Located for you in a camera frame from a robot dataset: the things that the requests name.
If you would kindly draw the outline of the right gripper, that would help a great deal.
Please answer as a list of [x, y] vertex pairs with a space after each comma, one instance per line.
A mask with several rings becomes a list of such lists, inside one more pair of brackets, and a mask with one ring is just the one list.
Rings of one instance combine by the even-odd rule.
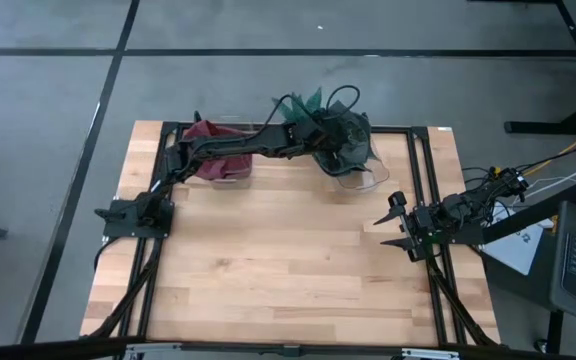
[[438, 211], [437, 204], [430, 204], [425, 206], [431, 208], [435, 225], [435, 231], [433, 233], [427, 234], [419, 232], [415, 223], [414, 209], [421, 206], [415, 207], [407, 216], [407, 200], [403, 192], [393, 192], [388, 197], [388, 204], [389, 210], [387, 214], [381, 219], [375, 221], [374, 225], [380, 225], [382, 223], [398, 218], [402, 224], [407, 223], [408, 237], [386, 240], [381, 242], [381, 245], [395, 246], [403, 249], [404, 251], [408, 251], [409, 258], [412, 262], [426, 260], [432, 253], [433, 237], [438, 231], [438, 220], [436, 219]]

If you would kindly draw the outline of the green artificial plant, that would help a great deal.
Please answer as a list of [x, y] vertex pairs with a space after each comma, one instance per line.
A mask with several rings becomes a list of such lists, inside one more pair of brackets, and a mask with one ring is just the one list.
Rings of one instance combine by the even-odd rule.
[[273, 98], [272, 102], [285, 123], [297, 123], [310, 118], [321, 108], [322, 89], [318, 88], [306, 99], [301, 94], [292, 92], [281, 98]]

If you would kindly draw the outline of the clear plastic bin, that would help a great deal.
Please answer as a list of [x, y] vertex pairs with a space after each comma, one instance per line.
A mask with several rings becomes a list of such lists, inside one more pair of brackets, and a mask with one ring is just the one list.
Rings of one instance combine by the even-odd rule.
[[365, 163], [365, 171], [353, 171], [348, 175], [340, 177], [329, 176], [332, 187], [337, 193], [357, 195], [372, 192], [376, 190], [380, 184], [389, 179], [390, 172], [386, 169], [372, 139], [372, 126], [371, 140], [375, 157], [367, 160]]
[[217, 180], [208, 182], [215, 189], [247, 188], [250, 186], [250, 176], [242, 179], [228, 179], [228, 180]]

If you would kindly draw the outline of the black side table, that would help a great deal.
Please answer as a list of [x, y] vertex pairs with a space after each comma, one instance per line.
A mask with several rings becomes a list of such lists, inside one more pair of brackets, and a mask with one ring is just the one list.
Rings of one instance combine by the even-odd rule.
[[[576, 185], [542, 200], [500, 223], [486, 229], [484, 234], [495, 240], [513, 231], [522, 230], [551, 216], [558, 217], [559, 206], [563, 202], [576, 204]], [[493, 284], [550, 311], [548, 335], [534, 342], [534, 347], [546, 354], [560, 351], [564, 316], [568, 313], [556, 308], [550, 301], [550, 288], [553, 277], [556, 250], [557, 223], [552, 235], [542, 234], [532, 267], [527, 276], [521, 275], [501, 262], [484, 255], [487, 275]]]

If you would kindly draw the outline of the black stand foot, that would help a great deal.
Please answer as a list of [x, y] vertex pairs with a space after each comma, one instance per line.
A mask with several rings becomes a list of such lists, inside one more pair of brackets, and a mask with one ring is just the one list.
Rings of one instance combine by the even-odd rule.
[[509, 134], [576, 135], [576, 111], [559, 122], [507, 121], [504, 130]]

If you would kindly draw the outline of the black aluminium table frame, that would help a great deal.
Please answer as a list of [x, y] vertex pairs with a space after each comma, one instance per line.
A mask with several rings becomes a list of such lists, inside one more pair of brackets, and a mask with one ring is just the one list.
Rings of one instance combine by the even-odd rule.
[[337, 193], [312, 159], [254, 161], [250, 186], [174, 188], [153, 279], [116, 328], [152, 342], [304, 354], [470, 343], [426, 266], [381, 245], [388, 196], [410, 205], [462, 190], [452, 132], [375, 127], [390, 172], [376, 190]]

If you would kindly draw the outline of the silver metal bracket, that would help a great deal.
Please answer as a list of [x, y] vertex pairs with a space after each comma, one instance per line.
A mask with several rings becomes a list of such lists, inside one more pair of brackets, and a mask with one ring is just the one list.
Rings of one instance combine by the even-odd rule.
[[397, 360], [461, 360], [458, 352], [422, 349], [403, 348]]
[[129, 344], [125, 348], [124, 360], [144, 360], [147, 354], [174, 352], [181, 349], [181, 343], [173, 342]]

